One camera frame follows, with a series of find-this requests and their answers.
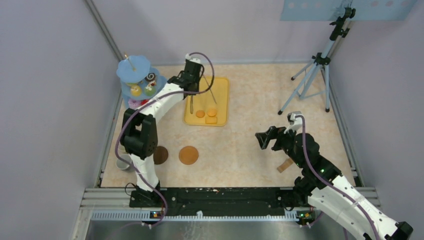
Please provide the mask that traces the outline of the green cream puff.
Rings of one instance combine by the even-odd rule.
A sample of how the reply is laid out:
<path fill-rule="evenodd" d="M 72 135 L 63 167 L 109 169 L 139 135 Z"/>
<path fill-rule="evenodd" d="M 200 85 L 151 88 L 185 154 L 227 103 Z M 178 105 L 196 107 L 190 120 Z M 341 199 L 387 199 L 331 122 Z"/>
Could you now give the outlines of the green cream puff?
<path fill-rule="evenodd" d="M 157 92 L 157 90 L 156 90 L 156 87 L 155 87 L 155 85 L 153 84 L 151 84 L 151 83 L 148 83 L 145 87 L 144 87 L 144 94 L 147 96 L 147 97 L 152 97 L 152 96 L 154 96 L 155 94 L 156 94 L 156 92 Z"/>

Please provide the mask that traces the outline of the chocolate swirl roll cake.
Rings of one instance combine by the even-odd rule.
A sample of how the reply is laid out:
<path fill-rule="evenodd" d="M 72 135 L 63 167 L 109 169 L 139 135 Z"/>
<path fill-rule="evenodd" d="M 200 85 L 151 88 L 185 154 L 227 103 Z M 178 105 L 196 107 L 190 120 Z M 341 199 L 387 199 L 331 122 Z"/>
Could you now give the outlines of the chocolate swirl roll cake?
<path fill-rule="evenodd" d="M 154 82 L 157 78 L 157 75 L 154 72 L 150 72 L 147 74 L 147 76 L 144 78 L 144 80 L 148 83 Z"/>

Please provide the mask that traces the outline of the red frosted donut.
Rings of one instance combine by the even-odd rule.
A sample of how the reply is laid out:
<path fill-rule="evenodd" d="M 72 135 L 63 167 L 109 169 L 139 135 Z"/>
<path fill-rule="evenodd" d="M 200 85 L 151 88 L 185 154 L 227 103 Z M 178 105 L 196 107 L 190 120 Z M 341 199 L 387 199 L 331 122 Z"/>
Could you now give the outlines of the red frosted donut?
<path fill-rule="evenodd" d="M 140 106 L 143 106 L 143 105 L 145 105 L 146 103 L 148 103 L 149 102 L 149 99 L 144 99 L 144 100 L 142 100 L 141 102 L 140 102 Z"/>

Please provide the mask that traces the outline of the yellow cream puff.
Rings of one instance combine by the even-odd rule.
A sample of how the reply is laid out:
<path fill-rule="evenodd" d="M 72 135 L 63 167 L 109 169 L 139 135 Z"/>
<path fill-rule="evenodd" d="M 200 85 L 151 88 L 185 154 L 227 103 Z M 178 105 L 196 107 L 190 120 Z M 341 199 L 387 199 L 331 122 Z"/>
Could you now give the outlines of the yellow cream puff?
<path fill-rule="evenodd" d="M 139 97 L 139 96 L 142 95 L 142 93 L 143 93 L 143 90 L 141 89 L 141 87 L 139 85 L 132 85 L 130 87 L 130 94 L 133 97 Z"/>

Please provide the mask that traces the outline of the purple sprinkled donut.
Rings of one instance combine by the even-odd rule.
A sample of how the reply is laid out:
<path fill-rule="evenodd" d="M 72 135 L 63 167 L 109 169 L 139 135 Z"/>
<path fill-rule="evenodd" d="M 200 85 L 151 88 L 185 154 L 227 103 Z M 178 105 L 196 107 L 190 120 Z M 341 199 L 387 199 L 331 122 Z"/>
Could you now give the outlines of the purple sprinkled donut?
<path fill-rule="evenodd" d="M 128 103 L 128 108 L 133 110 L 139 108 L 142 105 L 141 100 L 134 100 L 134 99 L 129 99 L 127 103 Z"/>

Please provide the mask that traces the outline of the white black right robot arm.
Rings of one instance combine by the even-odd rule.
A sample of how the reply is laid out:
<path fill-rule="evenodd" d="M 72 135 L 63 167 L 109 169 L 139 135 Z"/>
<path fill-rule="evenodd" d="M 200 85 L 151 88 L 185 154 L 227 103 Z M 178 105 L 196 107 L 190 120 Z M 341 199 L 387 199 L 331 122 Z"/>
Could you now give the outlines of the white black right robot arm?
<path fill-rule="evenodd" d="M 301 169 L 293 187 L 297 205 L 321 210 L 357 240 L 408 240 L 412 236 L 413 227 L 388 217 L 367 200 L 320 154 L 319 144 L 309 133 L 271 126 L 255 137 L 263 150 L 274 140 L 271 150 L 284 151 Z"/>

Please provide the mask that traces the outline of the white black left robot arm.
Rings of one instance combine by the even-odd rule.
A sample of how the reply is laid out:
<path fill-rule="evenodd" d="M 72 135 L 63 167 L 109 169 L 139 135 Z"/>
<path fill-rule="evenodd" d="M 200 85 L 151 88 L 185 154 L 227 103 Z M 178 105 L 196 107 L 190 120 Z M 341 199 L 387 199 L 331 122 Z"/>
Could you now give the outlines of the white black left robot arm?
<path fill-rule="evenodd" d="M 157 177 L 154 152 L 159 140 L 157 124 L 176 104 L 188 96 L 201 94 L 200 80 L 205 67 L 199 58 L 185 60 L 184 68 L 170 79 L 161 77 L 158 92 L 147 103 L 127 109 L 119 133 L 119 144 L 130 157 L 137 175 L 136 190 L 149 207 L 160 202 L 160 181 Z"/>

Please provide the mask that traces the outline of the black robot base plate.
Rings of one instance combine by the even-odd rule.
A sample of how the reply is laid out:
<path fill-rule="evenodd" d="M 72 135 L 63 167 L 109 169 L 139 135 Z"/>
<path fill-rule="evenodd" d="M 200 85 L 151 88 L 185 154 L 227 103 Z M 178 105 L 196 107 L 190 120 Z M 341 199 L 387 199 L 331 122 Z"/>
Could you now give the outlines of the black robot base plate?
<path fill-rule="evenodd" d="M 291 187 L 168 187 L 158 192 L 133 190 L 129 207 L 166 211 L 167 217 L 283 216 L 290 210 L 312 210 Z"/>

